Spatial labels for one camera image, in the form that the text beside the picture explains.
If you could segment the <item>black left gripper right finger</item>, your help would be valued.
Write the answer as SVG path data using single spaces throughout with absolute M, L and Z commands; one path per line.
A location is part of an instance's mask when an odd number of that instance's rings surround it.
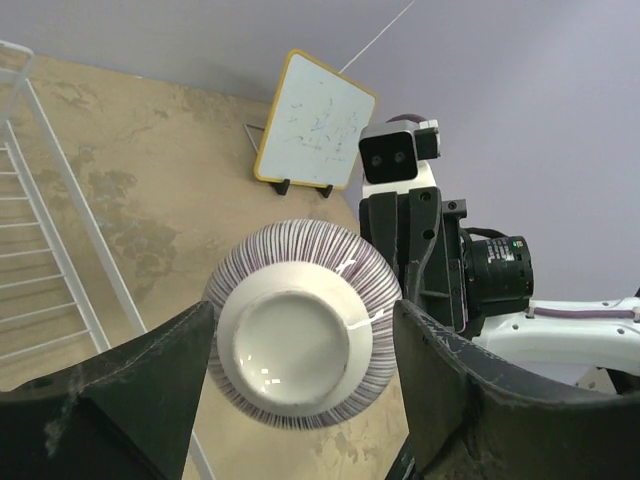
M 393 334 L 409 436 L 390 479 L 636 479 L 639 395 L 522 369 L 408 300 Z

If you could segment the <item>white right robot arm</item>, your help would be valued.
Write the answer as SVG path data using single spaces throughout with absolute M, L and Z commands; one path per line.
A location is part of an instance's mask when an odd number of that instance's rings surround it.
M 607 372 L 614 392 L 639 389 L 639 298 L 535 301 L 526 240 L 464 227 L 466 203 L 436 187 L 372 194 L 360 234 L 396 274 L 405 300 L 442 327 L 516 364 Z

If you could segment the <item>grey striped bowl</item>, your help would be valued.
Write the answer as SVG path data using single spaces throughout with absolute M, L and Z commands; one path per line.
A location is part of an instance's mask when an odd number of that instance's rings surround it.
M 383 256 L 357 233 L 315 219 L 266 225 L 216 266 L 209 372 L 246 416 L 316 430 L 372 405 L 396 371 L 401 298 Z

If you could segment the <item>white wire dish rack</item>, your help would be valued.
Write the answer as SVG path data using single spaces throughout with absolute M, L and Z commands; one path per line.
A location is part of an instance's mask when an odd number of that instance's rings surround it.
M 48 348 L 58 347 L 74 340 L 87 340 L 92 343 L 95 349 L 94 356 L 97 356 L 115 348 L 115 346 L 111 345 L 96 314 L 15 135 L 11 116 L 19 98 L 24 98 L 27 101 L 34 119 L 40 126 L 43 137 L 49 144 L 67 192 L 82 219 L 84 230 L 91 240 L 122 310 L 135 330 L 134 338 L 154 329 L 148 329 L 142 320 L 83 195 L 79 182 L 35 93 L 29 78 L 35 61 L 33 51 L 11 42 L 3 42 L 1 51 L 14 60 L 13 66 L 3 68 L 1 71 L 1 151 L 9 163 L 8 168 L 2 171 L 2 176 L 12 178 L 20 184 L 22 191 L 17 196 L 17 201 L 22 203 L 30 214 L 28 226 L 39 231 L 45 243 L 42 254 L 51 258 L 56 265 L 56 271 L 47 275 L 46 281 L 64 284 L 68 295 L 67 300 L 63 303 L 32 309 L 27 307 L 24 298 L 14 297 L 13 291 L 35 285 L 35 278 L 5 283 L 1 287 L 4 299 L 1 307 L 1 325 L 3 328 L 8 328 L 15 322 L 38 319 L 57 312 L 74 312 L 82 320 L 83 325 L 80 330 L 66 335 L 55 335 L 51 329 L 46 329 L 40 341 L 30 347 L 30 352 L 42 355 Z M 186 457 L 187 462 L 192 462 L 195 465 L 202 478 L 212 477 L 211 466 L 195 433 L 194 425 Z

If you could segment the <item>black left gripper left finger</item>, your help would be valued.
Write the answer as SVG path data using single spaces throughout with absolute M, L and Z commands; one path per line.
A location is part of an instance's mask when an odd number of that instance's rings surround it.
M 1 394 L 4 479 L 179 479 L 214 334 L 199 302 L 154 330 Z

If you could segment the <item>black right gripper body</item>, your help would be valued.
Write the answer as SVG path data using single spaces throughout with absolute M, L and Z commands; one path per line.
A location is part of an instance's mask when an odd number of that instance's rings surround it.
M 465 200 L 436 187 L 373 194 L 359 204 L 361 236 L 396 274 L 404 299 L 461 335 L 488 317 L 524 312 L 534 291 L 521 236 L 465 228 Z

